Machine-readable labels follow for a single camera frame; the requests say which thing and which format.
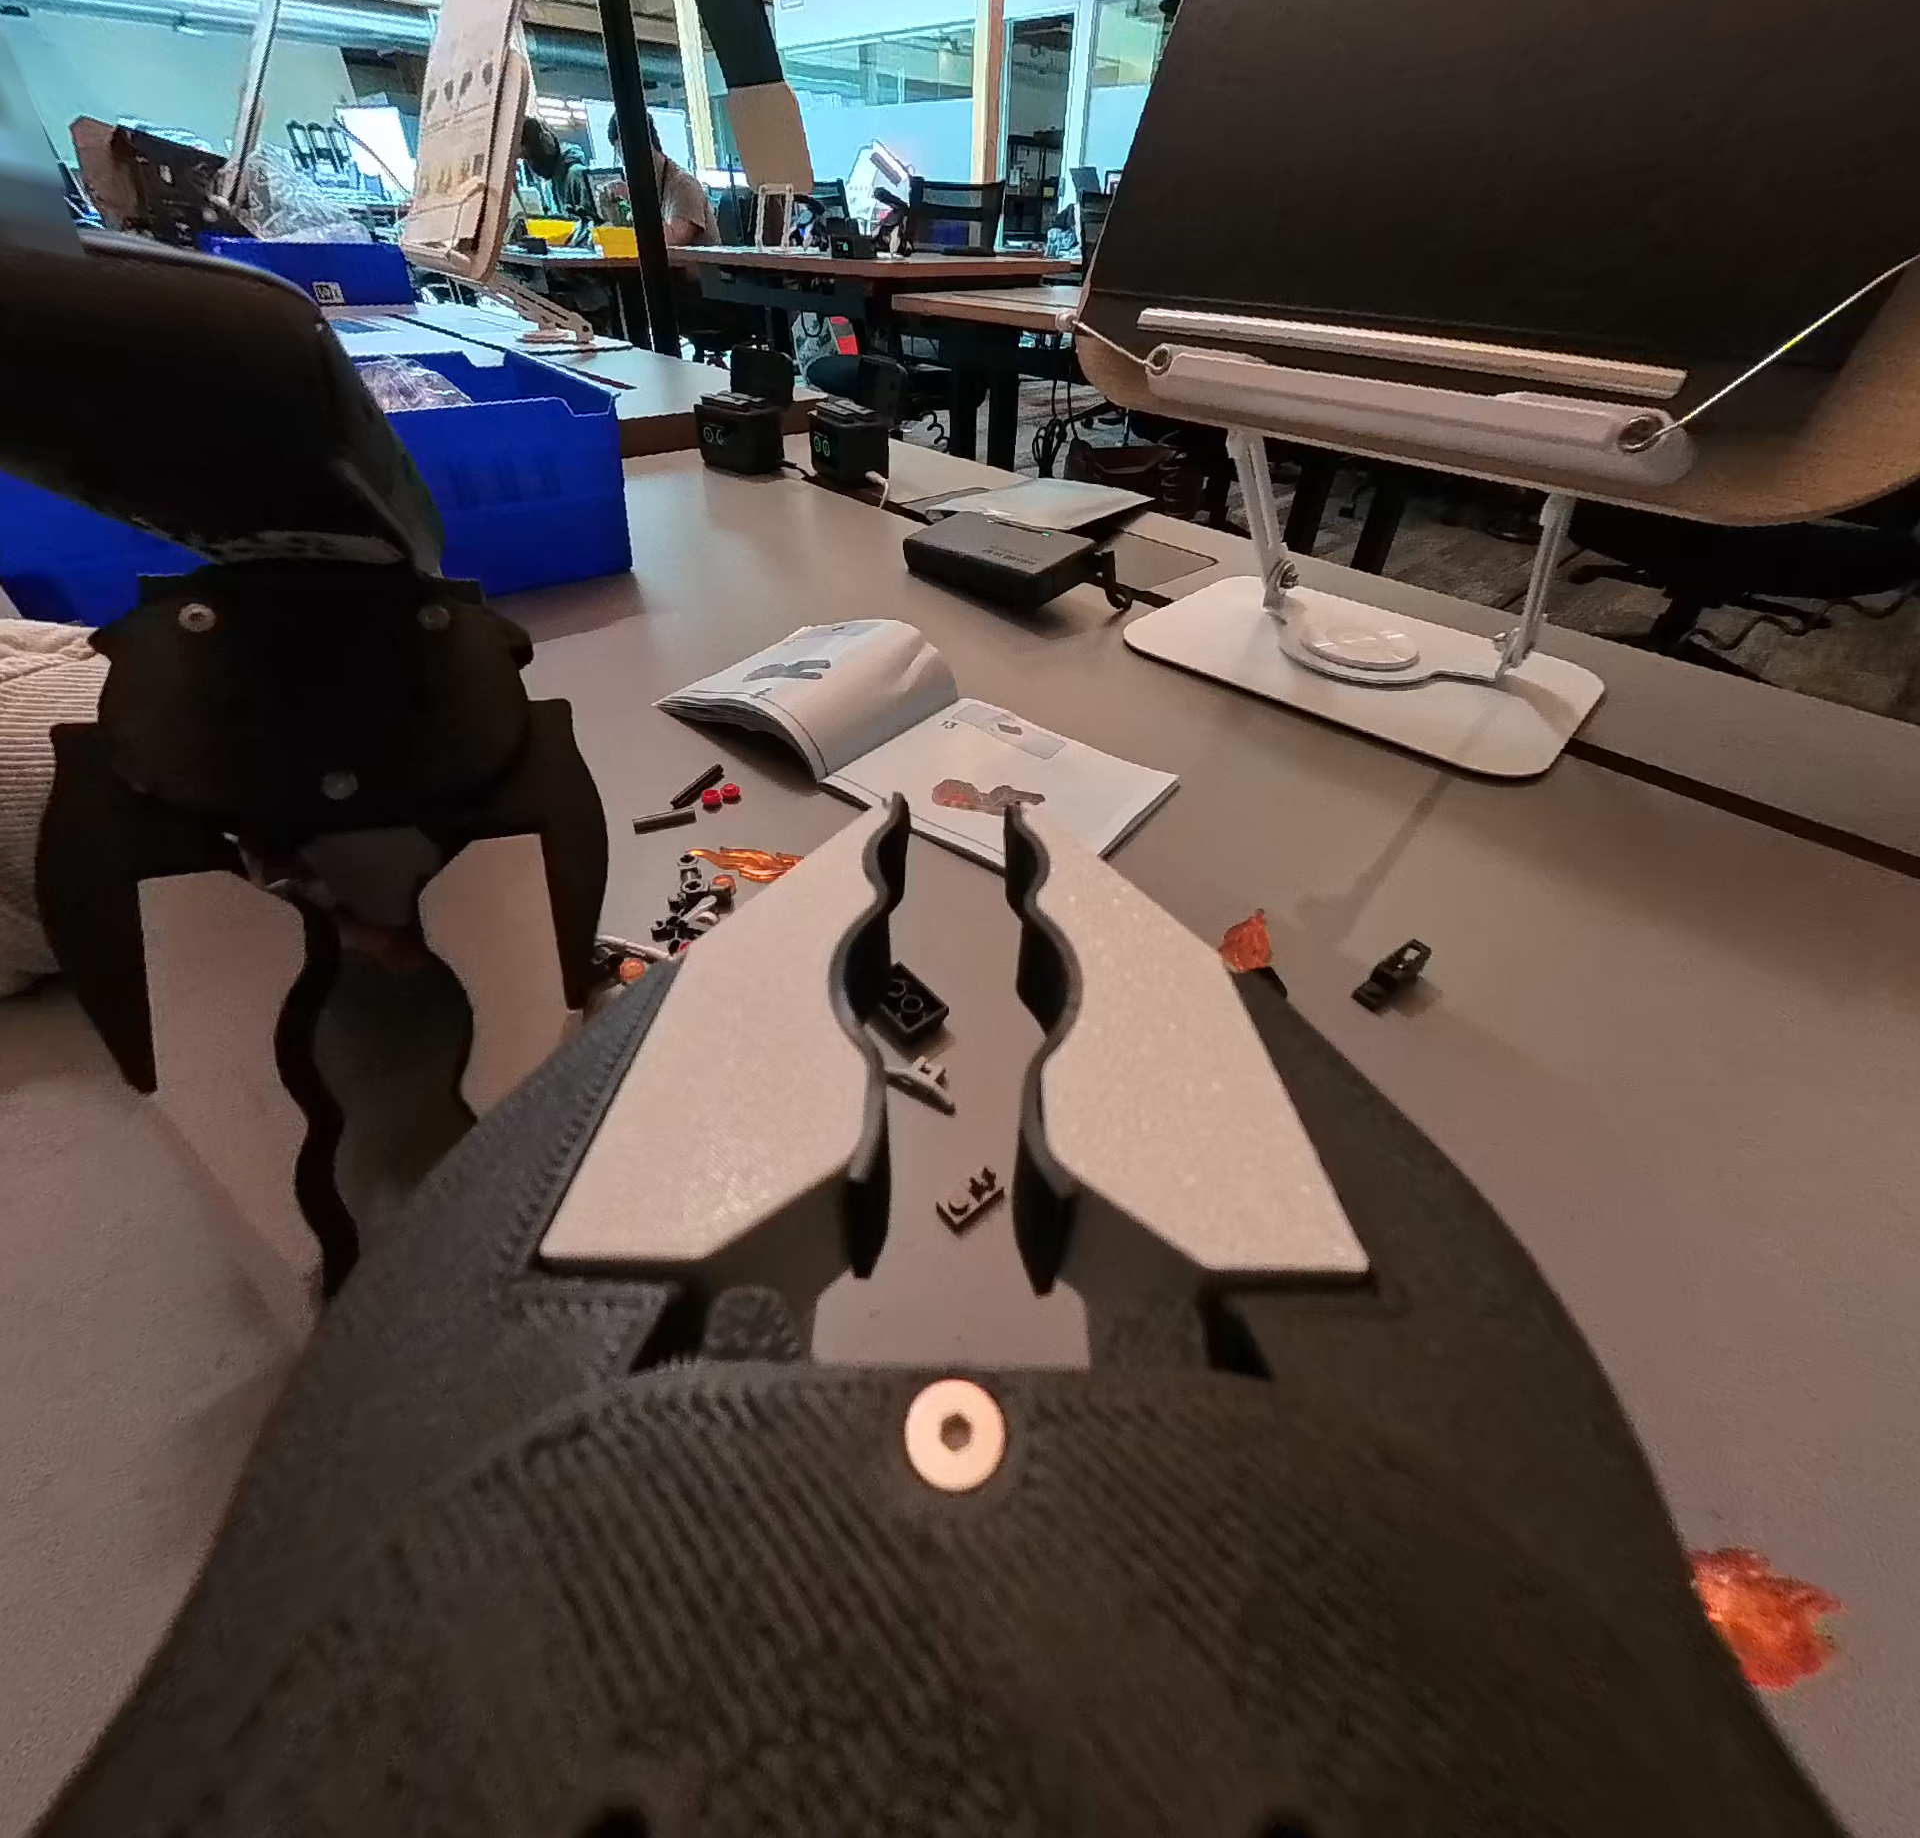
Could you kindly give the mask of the cardboard sheet on stand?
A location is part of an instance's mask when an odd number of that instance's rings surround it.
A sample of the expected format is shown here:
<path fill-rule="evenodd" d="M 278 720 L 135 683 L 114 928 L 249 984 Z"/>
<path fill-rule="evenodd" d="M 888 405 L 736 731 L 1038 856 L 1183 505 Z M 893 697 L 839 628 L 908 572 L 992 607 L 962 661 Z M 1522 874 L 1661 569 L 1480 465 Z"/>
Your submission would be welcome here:
<path fill-rule="evenodd" d="M 521 131 L 532 108 L 527 0 L 444 0 L 419 92 L 415 183 L 399 227 L 414 267 L 484 289 L 532 324 L 533 342 L 598 336 L 598 314 L 572 314 L 543 289 L 502 273 L 524 216 Z"/>

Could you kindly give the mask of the black vertical pole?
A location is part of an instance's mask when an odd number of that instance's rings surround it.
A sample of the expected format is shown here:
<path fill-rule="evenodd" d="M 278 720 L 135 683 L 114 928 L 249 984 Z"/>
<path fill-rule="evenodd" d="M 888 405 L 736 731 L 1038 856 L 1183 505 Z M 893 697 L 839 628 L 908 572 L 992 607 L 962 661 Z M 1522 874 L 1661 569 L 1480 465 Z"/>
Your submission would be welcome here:
<path fill-rule="evenodd" d="M 595 4 L 618 133 L 622 174 L 632 204 L 645 339 L 648 348 L 676 359 L 682 339 L 659 191 L 654 176 L 654 141 L 646 126 L 632 0 L 595 0 Z"/>

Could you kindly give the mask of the large orange lego flame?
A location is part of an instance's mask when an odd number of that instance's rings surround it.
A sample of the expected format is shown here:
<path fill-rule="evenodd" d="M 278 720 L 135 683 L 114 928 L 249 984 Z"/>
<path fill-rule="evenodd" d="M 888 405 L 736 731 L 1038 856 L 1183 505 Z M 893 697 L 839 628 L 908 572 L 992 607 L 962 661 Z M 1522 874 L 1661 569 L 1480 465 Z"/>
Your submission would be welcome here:
<path fill-rule="evenodd" d="M 1692 1592 L 1746 1683 L 1780 1694 L 1836 1658 L 1840 1601 L 1746 1547 L 1688 1550 Z"/>

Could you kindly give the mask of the blue plastic bin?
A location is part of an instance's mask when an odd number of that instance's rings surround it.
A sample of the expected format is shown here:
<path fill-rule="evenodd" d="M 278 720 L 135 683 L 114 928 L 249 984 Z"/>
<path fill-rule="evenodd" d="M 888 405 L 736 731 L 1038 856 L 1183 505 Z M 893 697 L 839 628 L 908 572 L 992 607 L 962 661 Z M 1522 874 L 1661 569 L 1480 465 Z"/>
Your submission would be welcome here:
<path fill-rule="evenodd" d="M 612 393 L 521 353 L 452 373 L 476 406 L 388 415 L 444 526 L 446 575 L 491 598 L 632 569 Z"/>
<path fill-rule="evenodd" d="M 29 620 L 109 626 L 143 575 L 179 575 L 201 557 L 29 481 L 1 478 L 1 589 Z"/>
<path fill-rule="evenodd" d="M 409 312 L 417 301 L 409 261 L 389 242 L 204 236 L 196 249 L 294 284 L 323 312 Z"/>

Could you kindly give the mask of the wooden background table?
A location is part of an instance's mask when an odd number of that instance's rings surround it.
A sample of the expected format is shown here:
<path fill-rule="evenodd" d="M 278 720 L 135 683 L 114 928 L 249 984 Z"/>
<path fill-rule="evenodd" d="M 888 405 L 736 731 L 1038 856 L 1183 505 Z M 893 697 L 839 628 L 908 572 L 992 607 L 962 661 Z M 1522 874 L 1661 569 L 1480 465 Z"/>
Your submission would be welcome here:
<path fill-rule="evenodd" d="M 692 451 L 698 444 L 697 400 L 733 390 L 730 375 L 717 364 L 676 359 L 623 340 L 533 342 L 527 316 L 499 304 L 417 306 L 415 319 L 467 347 L 514 348 L 612 393 L 622 459 Z"/>
<path fill-rule="evenodd" d="M 839 314 L 878 324 L 906 296 L 1071 282 L 1077 265 L 1031 254 L 846 258 L 804 249 L 671 246 L 675 272 L 704 300 L 749 311 Z"/>

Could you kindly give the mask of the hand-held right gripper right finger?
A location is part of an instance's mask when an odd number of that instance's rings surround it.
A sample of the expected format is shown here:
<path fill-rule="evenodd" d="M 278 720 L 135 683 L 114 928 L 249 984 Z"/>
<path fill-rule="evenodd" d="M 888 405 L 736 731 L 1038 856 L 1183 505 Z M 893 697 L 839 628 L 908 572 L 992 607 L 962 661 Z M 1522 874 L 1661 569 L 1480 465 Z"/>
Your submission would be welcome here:
<path fill-rule="evenodd" d="M 1013 1233 L 1038 1295 L 1349 1289 L 1372 1275 L 1215 948 L 1036 807 L 1004 815 L 1020 1081 Z"/>

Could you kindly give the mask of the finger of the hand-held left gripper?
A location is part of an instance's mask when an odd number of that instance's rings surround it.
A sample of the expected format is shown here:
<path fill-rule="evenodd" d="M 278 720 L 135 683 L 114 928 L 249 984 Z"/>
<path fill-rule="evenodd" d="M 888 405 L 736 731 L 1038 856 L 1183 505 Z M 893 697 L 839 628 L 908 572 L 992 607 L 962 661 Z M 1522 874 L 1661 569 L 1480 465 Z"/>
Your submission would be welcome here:
<path fill-rule="evenodd" d="M 330 1295 L 360 1232 L 344 1114 L 317 1059 L 340 944 L 299 902 L 207 870 L 136 887 L 156 1114 L 264 1295 Z"/>
<path fill-rule="evenodd" d="M 467 1003 L 457 1089 L 479 1123 L 573 1035 L 540 836 L 467 842 L 421 882 L 415 915 Z"/>

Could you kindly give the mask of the black battery charger case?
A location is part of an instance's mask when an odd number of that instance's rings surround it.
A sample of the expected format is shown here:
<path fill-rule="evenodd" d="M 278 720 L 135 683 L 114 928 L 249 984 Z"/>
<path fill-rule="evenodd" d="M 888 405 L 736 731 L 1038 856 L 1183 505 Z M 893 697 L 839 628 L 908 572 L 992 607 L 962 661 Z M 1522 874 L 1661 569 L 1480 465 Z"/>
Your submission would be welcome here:
<path fill-rule="evenodd" d="M 761 342 L 736 344 L 729 386 L 701 397 L 690 414 L 702 462 L 736 478 L 777 473 L 795 388 L 795 364 L 786 351 Z"/>
<path fill-rule="evenodd" d="M 885 495 L 908 397 L 906 367 L 881 353 L 821 356 L 805 367 L 805 384 L 821 393 L 805 428 L 813 479 Z"/>

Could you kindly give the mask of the open cardboard box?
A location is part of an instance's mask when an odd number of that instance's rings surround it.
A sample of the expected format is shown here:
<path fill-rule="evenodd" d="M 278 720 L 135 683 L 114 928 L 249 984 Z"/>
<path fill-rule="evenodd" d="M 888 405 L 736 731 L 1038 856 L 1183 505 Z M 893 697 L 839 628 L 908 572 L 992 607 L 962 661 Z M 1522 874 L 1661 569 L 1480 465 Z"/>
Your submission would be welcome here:
<path fill-rule="evenodd" d="M 107 228 L 178 249 L 252 234 L 234 210 L 224 157 L 130 121 L 76 116 L 67 129 Z"/>

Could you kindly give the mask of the lego instruction booklet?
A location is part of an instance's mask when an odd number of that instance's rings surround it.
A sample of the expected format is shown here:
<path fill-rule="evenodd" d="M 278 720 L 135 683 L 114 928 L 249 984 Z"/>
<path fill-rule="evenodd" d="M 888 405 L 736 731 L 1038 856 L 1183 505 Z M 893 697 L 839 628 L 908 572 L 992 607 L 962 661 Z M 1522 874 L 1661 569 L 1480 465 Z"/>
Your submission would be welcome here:
<path fill-rule="evenodd" d="M 944 655 L 893 618 L 804 626 L 657 699 L 667 716 L 781 739 L 813 780 L 866 809 L 899 797 L 913 833 L 1004 868 L 1004 813 L 1036 813 L 1108 855 L 1178 776 L 964 697 Z"/>

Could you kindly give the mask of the black lego brick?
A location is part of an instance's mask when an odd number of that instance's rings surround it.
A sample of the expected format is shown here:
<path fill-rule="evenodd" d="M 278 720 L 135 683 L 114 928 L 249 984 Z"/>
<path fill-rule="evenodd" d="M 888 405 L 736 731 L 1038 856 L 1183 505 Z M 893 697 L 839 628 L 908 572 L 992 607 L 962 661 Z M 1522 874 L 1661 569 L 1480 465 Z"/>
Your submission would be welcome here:
<path fill-rule="evenodd" d="M 946 1001 L 903 961 L 893 961 L 881 984 L 870 1021 L 903 1051 L 922 1051 L 946 1031 Z"/>

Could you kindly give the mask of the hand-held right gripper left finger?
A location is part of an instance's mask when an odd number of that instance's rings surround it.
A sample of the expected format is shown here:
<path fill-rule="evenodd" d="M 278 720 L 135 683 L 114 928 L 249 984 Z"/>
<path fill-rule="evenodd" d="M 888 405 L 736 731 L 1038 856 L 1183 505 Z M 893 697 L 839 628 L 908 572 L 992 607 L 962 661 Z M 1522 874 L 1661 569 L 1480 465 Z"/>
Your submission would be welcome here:
<path fill-rule="evenodd" d="M 908 809 L 891 797 L 675 965 L 543 1238 L 586 1275 L 873 1275 Z"/>

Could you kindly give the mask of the black power bank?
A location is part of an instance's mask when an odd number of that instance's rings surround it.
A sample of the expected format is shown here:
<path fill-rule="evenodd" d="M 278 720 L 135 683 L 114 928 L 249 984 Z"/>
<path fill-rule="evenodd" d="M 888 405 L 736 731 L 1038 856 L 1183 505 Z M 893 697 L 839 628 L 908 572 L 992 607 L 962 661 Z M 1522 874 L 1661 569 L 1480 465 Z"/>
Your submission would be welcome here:
<path fill-rule="evenodd" d="M 1105 572 L 1098 545 L 1084 536 L 1020 526 L 984 512 L 930 520 L 903 537 L 901 554 L 911 574 L 1020 614 Z"/>

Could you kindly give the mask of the clear plastic bag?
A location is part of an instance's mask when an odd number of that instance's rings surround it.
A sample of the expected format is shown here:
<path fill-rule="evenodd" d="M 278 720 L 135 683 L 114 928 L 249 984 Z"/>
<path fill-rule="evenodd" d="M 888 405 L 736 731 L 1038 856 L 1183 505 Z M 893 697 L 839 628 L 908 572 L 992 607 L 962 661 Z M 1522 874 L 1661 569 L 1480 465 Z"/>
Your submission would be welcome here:
<path fill-rule="evenodd" d="M 351 359 L 366 393 L 385 415 L 476 406 L 478 398 L 448 373 L 446 362 L 457 371 L 476 369 L 462 353 L 376 353 Z"/>
<path fill-rule="evenodd" d="M 325 193 L 283 146 L 257 146 L 240 165 L 229 211 L 249 237 L 261 242 L 372 242 L 356 205 Z"/>

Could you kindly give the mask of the silver foil pouch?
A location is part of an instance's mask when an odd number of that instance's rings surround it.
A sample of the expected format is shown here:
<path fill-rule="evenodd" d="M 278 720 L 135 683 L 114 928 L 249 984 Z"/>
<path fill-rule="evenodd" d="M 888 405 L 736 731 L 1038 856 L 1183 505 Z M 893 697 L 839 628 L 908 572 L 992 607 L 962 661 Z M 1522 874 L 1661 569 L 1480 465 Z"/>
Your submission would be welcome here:
<path fill-rule="evenodd" d="M 976 513 L 1016 528 L 1105 539 L 1135 522 L 1153 505 L 1148 496 L 1117 487 L 1028 478 L 1004 487 L 978 487 L 946 496 L 927 496 L 914 510 L 926 522 L 956 513 Z"/>

